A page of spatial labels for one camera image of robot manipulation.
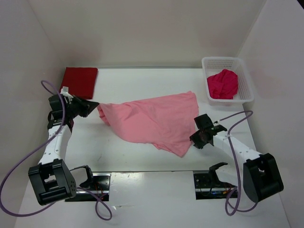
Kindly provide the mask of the dark red t shirt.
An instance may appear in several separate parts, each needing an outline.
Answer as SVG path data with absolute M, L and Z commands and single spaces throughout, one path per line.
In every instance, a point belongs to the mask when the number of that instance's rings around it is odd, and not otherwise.
M 98 69 L 94 67 L 67 67 L 60 89 L 68 87 L 68 92 L 82 99 L 93 99 Z

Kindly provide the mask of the pink t shirt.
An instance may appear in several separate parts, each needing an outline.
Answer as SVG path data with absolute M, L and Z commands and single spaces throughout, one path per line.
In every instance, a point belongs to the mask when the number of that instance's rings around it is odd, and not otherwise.
M 191 147 L 194 118 L 199 114 L 191 91 L 122 104 L 100 103 L 97 109 L 101 120 L 121 139 L 152 144 L 179 157 Z

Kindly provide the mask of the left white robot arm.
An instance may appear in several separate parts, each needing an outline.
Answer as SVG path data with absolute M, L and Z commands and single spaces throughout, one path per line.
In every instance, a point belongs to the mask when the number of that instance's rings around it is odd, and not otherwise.
M 53 95 L 49 99 L 47 143 L 38 165 L 29 168 L 28 177 L 41 206 L 76 196 L 77 184 L 65 164 L 68 141 L 72 135 L 74 118 L 87 117 L 98 102 L 76 96 Z

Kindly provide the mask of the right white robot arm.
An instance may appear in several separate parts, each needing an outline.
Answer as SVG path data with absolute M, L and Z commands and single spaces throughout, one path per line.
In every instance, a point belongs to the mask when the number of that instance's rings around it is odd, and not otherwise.
M 242 188 L 247 197 L 258 203 L 284 189 L 283 181 L 273 155 L 261 154 L 228 133 L 227 129 L 214 125 L 207 114 L 194 119 L 198 130 L 190 140 L 198 149 L 211 144 L 228 156 L 237 160 L 238 168 L 234 169 L 226 162 L 220 162 L 209 168 L 209 183 L 218 187 L 230 183 Z

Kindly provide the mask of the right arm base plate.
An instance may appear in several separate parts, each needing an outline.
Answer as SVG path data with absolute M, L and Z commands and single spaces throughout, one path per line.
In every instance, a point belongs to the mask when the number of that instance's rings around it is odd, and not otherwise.
M 196 200 L 225 199 L 235 187 L 225 182 L 212 183 L 208 171 L 194 171 L 193 179 Z

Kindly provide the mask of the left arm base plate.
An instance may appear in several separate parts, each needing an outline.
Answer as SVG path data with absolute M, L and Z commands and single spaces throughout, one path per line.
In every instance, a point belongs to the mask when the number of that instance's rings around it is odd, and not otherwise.
M 86 187 L 104 202 L 109 201 L 111 173 L 93 172 L 93 182 Z M 78 190 L 76 196 L 65 202 L 96 202 L 96 199 L 84 190 Z

